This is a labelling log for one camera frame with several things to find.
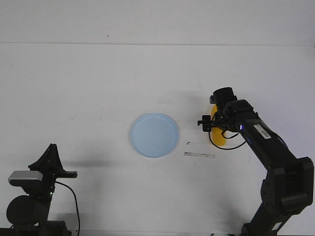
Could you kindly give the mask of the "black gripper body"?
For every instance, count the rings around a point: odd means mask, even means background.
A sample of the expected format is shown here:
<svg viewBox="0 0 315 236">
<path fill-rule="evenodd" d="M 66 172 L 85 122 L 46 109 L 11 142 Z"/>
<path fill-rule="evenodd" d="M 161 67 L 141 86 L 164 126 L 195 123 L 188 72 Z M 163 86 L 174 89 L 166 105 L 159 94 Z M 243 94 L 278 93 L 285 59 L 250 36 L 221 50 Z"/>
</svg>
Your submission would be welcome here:
<svg viewBox="0 0 315 236">
<path fill-rule="evenodd" d="M 76 171 L 64 171 L 58 174 L 44 173 L 41 182 L 27 184 L 22 186 L 22 189 L 32 198 L 50 201 L 58 178 L 77 178 L 77 176 Z"/>
<path fill-rule="evenodd" d="M 222 131 L 242 132 L 242 124 L 236 120 L 236 111 L 232 106 L 237 96 L 231 87 L 220 88 L 213 92 L 217 112 L 215 120 Z"/>
</svg>

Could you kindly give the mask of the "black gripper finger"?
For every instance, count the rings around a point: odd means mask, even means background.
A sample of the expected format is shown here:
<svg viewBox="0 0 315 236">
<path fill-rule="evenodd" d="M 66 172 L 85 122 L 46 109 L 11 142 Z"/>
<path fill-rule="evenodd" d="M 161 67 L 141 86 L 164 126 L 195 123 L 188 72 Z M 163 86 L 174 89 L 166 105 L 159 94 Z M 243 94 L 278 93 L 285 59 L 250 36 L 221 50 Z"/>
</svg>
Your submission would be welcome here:
<svg viewBox="0 0 315 236">
<path fill-rule="evenodd" d="M 28 165 L 31 171 L 44 173 L 62 173 L 64 172 L 59 152 L 56 144 L 50 144 L 42 156 L 34 163 Z"/>
<path fill-rule="evenodd" d="M 202 127 L 203 132 L 211 132 L 214 128 L 221 129 L 215 116 L 211 115 L 203 115 L 202 119 L 197 121 L 197 125 Z"/>
</svg>

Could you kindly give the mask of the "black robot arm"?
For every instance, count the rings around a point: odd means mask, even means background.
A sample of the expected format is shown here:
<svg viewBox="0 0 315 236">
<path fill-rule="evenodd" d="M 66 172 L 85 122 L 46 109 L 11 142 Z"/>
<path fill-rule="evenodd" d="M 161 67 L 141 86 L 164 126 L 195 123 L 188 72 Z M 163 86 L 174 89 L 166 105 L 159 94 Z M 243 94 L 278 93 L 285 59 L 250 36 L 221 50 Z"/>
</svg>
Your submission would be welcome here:
<svg viewBox="0 0 315 236">
<path fill-rule="evenodd" d="M 315 167 L 309 157 L 296 158 L 283 139 L 273 132 L 244 99 L 237 99 L 231 87 L 214 91 L 210 103 L 213 115 L 197 122 L 204 132 L 213 128 L 239 133 L 267 171 L 261 185 L 262 203 L 242 236 L 276 236 L 284 224 L 313 203 Z"/>
<path fill-rule="evenodd" d="M 14 198 L 6 210 L 10 228 L 1 228 L 2 236 L 70 236 L 64 221 L 48 219 L 55 185 L 59 178 L 77 178 L 76 171 L 64 170 L 56 144 L 50 144 L 42 156 L 28 166 L 16 170 L 8 183 L 21 187 L 25 194 Z"/>
</svg>

